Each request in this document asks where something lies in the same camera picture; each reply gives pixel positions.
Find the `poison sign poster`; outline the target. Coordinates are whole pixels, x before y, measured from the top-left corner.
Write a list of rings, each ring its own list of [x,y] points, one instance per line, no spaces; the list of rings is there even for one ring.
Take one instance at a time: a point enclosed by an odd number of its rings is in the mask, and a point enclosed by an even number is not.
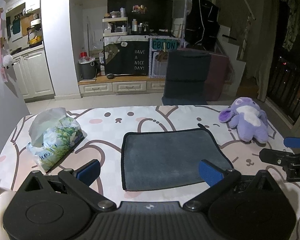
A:
[[[149,38],[149,77],[165,78],[168,67],[168,54],[180,46],[180,39],[168,36]]]

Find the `cream countertop shelf rack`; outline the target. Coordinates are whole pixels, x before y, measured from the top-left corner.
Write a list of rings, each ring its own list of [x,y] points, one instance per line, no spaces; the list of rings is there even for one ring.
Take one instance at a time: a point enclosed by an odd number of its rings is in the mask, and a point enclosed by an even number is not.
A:
[[[128,17],[104,18],[103,37],[128,35]]]

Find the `dark grey trash bin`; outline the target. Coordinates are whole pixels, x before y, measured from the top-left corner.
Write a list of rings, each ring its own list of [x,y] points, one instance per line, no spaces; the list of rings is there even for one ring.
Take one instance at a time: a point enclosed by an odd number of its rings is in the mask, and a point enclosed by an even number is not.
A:
[[[94,79],[97,73],[96,61],[81,62],[79,63],[82,79],[91,80]]]

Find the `black hanging jacket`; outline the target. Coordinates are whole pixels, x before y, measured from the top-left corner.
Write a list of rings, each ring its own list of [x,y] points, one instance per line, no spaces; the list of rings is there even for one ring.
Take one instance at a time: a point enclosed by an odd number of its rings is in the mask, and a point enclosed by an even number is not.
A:
[[[186,47],[214,51],[220,25],[217,22],[219,8],[208,0],[192,0],[186,16]]]

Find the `grey towel black trim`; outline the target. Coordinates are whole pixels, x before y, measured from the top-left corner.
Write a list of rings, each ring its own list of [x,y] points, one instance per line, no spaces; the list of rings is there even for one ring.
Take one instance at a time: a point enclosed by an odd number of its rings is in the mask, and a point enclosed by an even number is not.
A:
[[[170,132],[126,133],[121,148],[125,191],[153,191],[201,183],[199,164],[233,167],[205,127]]]

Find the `purple plush toy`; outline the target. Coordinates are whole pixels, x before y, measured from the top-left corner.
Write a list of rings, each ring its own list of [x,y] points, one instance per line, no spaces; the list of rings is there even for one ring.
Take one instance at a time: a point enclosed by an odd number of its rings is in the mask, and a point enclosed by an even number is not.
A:
[[[244,142],[255,139],[265,144],[268,141],[267,114],[252,98],[237,98],[219,113],[218,120],[227,123],[230,129],[236,128],[239,139]]]

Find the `white drawer cabinet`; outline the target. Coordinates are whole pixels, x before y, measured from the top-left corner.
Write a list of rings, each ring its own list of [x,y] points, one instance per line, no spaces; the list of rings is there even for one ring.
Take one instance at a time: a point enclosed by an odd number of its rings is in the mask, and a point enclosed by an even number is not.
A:
[[[95,81],[80,81],[78,86],[81,96],[162,93],[165,79],[151,79],[147,76],[117,76],[107,79],[99,76]]]

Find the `white kitchen cabinet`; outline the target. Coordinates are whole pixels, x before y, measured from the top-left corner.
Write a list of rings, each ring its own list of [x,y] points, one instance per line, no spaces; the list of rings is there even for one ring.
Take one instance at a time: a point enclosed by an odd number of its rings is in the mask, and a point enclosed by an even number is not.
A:
[[[43,45],[13,55],[13,69],[24,100],[55,96]]]

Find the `black have a nice day cloth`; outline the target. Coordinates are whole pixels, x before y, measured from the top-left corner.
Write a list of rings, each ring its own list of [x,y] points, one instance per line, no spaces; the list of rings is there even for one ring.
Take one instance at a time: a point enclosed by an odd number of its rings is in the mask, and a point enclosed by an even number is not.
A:
[[[107,55],[104,66],[106,75],[148,75],[149,40],[108,44],[104,52]]]

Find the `dark blue chair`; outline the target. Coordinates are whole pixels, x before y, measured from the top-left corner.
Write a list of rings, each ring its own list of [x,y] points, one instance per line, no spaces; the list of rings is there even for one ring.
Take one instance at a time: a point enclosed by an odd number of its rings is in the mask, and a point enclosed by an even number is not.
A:
[[[204,86],[211,55],[198,50],[175,50],[168,54],[162,97],[164,106],[206,105]]]

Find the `floral tissue pack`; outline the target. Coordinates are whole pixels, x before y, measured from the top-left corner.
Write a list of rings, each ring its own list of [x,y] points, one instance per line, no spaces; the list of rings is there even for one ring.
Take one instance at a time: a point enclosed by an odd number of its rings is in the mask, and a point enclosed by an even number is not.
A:
[[[45,173],[51,171],[84,139],[80,124],[63,107],[38,114],[29,128],[29,136],[26,149]]]

